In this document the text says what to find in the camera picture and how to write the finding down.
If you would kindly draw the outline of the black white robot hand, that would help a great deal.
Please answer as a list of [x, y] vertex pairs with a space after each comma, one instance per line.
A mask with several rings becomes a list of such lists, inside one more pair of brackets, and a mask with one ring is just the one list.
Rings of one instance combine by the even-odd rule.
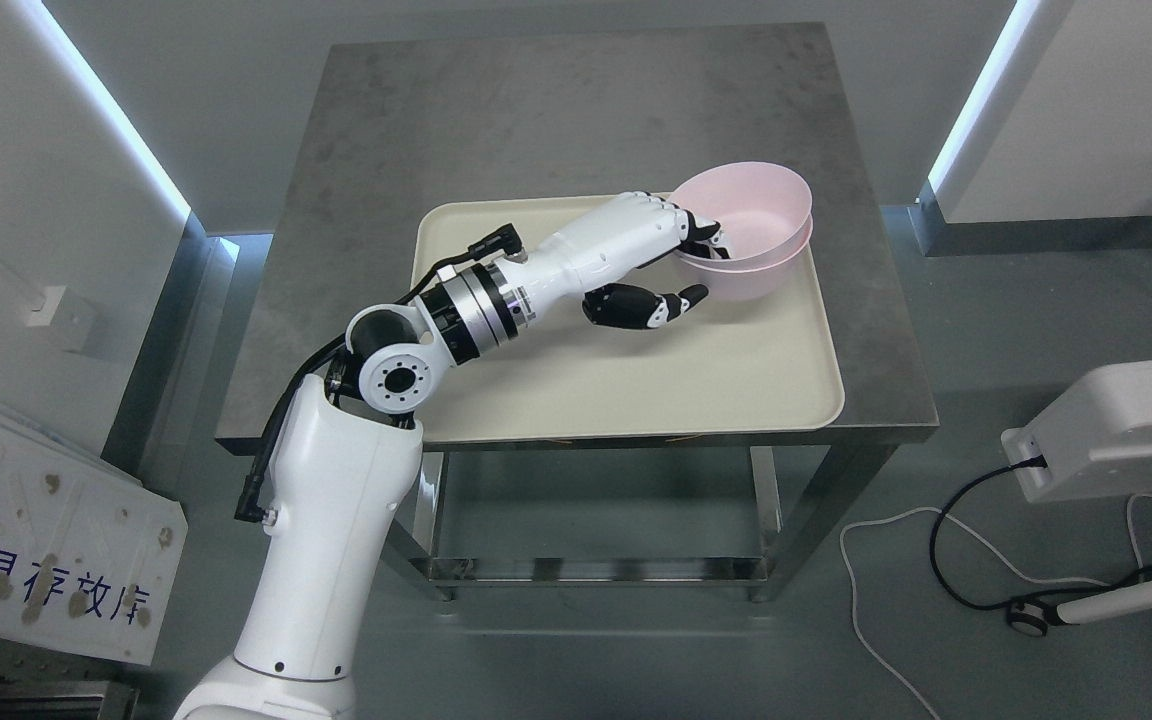
[[524, 314], [538, 323], [561, 300], [579, 300], [591, 324], [627, 331], [664, 327], [708, 296], [704, 285], [658, 293], [622, 283], [675, 251], [708, 259], [730, 258], [722, 223], [644, 192], [604, 202], [550, 234], [526, 259], [500, 259], [505, 278]]

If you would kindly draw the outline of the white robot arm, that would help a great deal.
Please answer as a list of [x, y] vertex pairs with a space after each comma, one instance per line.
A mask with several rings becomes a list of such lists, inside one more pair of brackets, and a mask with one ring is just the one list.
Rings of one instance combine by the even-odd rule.
[[236, 647], [179, 719], [347, 719], [351, 666], [397, 505], [419, 478], [420, 402], [453, 366], [516, 338], [518, 291], [493, 256], [525, 258], [511, 225], [366, 306], [303, 363], [262, 432], [236, 516], [270, 536]]

